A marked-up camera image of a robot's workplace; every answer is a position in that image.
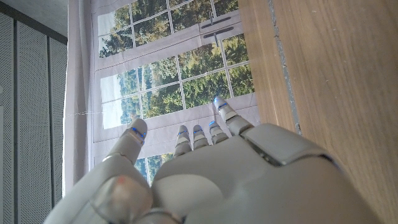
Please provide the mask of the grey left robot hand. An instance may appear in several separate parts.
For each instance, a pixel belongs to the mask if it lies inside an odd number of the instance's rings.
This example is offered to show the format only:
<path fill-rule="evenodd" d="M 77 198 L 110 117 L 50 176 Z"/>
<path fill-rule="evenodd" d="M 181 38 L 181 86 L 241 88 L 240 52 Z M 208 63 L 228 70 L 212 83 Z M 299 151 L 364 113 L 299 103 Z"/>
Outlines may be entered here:
<path fill-rule="evenodd" d="M 178 129 L 151 183 L 135 168 L 147 125 L 135 119 L 59 201 L 47 223 L 379 223 L 338 161 L 274 124 L 254 126 L 221 97 L 215 121 Z"/>

